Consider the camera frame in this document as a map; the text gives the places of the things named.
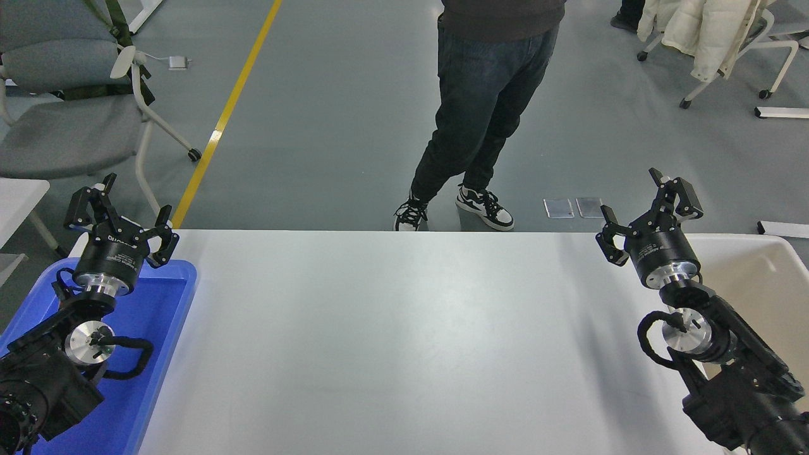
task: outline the metal floor plate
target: metal floor plate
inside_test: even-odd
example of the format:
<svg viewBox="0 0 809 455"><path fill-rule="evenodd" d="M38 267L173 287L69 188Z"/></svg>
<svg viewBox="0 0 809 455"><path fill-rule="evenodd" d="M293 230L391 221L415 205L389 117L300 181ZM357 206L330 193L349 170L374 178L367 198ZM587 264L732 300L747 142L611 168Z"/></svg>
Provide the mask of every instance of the metal floor plate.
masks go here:
<svg viewBox="0 0 809 455"><path fill-rule="evenodd" d="M582 218L603 218L601 205L604 204L601 198L576 198L578 214Z"/></svg>
<svg viewBox="0 0 809 455"><path fill-rule="evenodd" d="M569 199L543 199L548 218L573 218L573 205Z"/></svg>

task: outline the yellow floor line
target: yellow floor line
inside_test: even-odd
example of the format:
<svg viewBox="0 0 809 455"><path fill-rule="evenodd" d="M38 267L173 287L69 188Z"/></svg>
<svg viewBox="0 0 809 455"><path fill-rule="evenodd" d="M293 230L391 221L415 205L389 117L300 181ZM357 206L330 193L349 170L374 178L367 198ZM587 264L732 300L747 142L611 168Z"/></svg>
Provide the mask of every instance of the yellow floor line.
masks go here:
<svg viewBox="0 0 809 455"><path fill-rule="evenodd" d="M172 218L172 226L175 229L179 229L183 224L183 220L185 219L185 215L188 213L191 202L194 200L194 196L197 195L197 190L202 182L202 177L205 176L205 171L208 169L208 164L210 164L211 159L214 157L216 147L219 145L219 139L222 138L222 134L225 132L227 122L229 122L231 119L233 109L235 108L236 103L239 101L239 97L242 95L244 84L247 82L248 77L250 77L250 72L252 71L253 65L256 63L258 53L261 51L261 46L264 44L267 33L269 32L269 28L273 26L273 21L275 20L275 16L278 14L278 8L281 7L282 2L283 0L275 0L273 7L269 10L267 19L264 21L264 26L261 27L261 31L256 38L256 42L253 43L253 47L248 55L248 60L244 63L242 72L239 74L239 78L236 80L236 85L233 87L233 91L231 91L231 96L227 99L227 103L225 103L225 108L222 110L222 115L219 116L219 121L216 122L216 129L214 129L214 132L211 133L210 139L208 140L208 145L205 146L205 151L202 152L202 159L200 159L199 163L197 163L197 169L194 170L194 174L191 176L188 186L185 187L183 197L180 199L180 204L177 206L177 210L174 212L174 217Z"/></svg>

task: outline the black cable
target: black cable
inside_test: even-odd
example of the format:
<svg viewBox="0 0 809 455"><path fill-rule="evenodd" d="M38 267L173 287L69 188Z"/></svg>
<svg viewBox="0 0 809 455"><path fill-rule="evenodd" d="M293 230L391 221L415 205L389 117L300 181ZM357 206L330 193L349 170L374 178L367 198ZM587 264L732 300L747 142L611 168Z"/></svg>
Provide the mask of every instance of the black cable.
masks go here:
<svg viewBox="0 0 809 455"><path fill-rule="evenodd" d="M663 311L653 311L652 313L647 314L637 326L637 340L641 343L641 349L643 352L656 364L676 370L677 368L675 367L674 362L669 359L664 359L663 357L659 356L657 352L654 352L654 348L649 342L649 337L646 336L649 329L651 329L652 325L657 321L663 321L675 329L678 329L680 332L685 333L686 329L685 324L683 323L683 317L679 313L670 314Z"/></svg>
<svg viewBox="0 0 809 455"><path fill-rule="evenodd" d="M111 332L109 332L106 327L99 328L99 332L102 332L104 336L91 342L91 345L120 346L141 350L141 355L138 357L138 363L135 365L135 368L132 368L128 372L107 370L104 372L104 378L113 379L115 381L126 381L140 375L143 370L146 369L152 352L155 350L155 345L153 345L151 341L144 338L112 337L108 335Z"/></svg>
<svg viewBox="0 0 809 455"><path fill-rule="evenodd" d="M70 289L70 290L73 290L73 291L83 291L83 289L81 287L68 285L67 282L61 277L62 272L68 272L70 274L70 276L73 276L73 273L75 272L75 270L73 270L73 269L71 269L69 267L62 267L61 269L57 270L57 272L56 272L56 280L57 280L57 282L59 282L59 286L61 286L62 289Z"/></svg>

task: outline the robotic arm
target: robotic arm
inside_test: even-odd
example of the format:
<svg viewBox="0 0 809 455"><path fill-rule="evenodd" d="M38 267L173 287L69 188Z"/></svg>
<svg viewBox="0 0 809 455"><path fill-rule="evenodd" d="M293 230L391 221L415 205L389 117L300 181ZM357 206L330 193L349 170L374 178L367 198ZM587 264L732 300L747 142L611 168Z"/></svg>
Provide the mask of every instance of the robotic arm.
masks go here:
<svg viewBox="0 0 809 455"><path fill-rule="evenodd" d="M167 225L170 206L147 230L119 216L109 201L115 177L73 195L65 227L89 232L90 241L76 270L57 272L58 310L9 344L0 358L0 455L30 453L39 435L51 440L73 427L104 400L97 389L101 379L136 377L149 362L151 342L116 336L102 319L115 309L117 296L134 290L144 260L154 268L168 262L179 236ZM151 252L148 240L154 237L161 244ZM80 287L65 282L66 271ZM116 346L141 350L132 370L108 370L106 360Z"/></svg>
<svg viewBox="0 0 809 455"><path fill-rule="evenodd" d="M671 309L642 320L643 351L680 374L689 391L683 411L709 440L730 450L744 444L753 455L809 453L809 413L794 406L803 387L744 319L701 284L700 263L680 227L703 215L693 187L654 168L650 174L658 186L651 209L621 226L612 209L601 206L606 223L595 236L609 262L623 266L631 259L643 286L659 290ZM625 237L624 249L615 236ZM657 355L647 338L656 321L665 322L670 359ZM721 365L721 372L708 379L695 361Z"/></svg>

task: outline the sneaker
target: sneaker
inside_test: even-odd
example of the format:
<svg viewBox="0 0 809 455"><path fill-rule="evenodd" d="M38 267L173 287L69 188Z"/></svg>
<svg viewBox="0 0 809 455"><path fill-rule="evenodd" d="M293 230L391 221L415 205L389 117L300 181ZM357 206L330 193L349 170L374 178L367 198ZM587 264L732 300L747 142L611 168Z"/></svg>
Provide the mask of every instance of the sneaker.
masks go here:
<svg viewBox="0 0 809 455"><path fill-rule="evenodd" d="M421 220L427 220L427 204L418 199L408 198L394 215L396 215L393 222L394 231L418 231Z"/></svg>
<svg viewBox="0 0 809 455"><path fill-rule="evenodd" d="M630 32L637 33L637 20L636 21L629 21L627 20L621 13L619 12L612 19L609 20L609 24L615 28L621 28L623 30L629 30Z"/></svg>
<svg viewBox="0 0 809 455"><path fill-rule="evenodd" d="M478 193L474 189L465 187L464 184L458 186L460 191L458 197L455 198L455 204L458 207L480 216L483 222L492 229L510 231L514 228L514 219L511 218L511 214L498 204L498 197L491 191L484 189L482 193Z"/></svg>

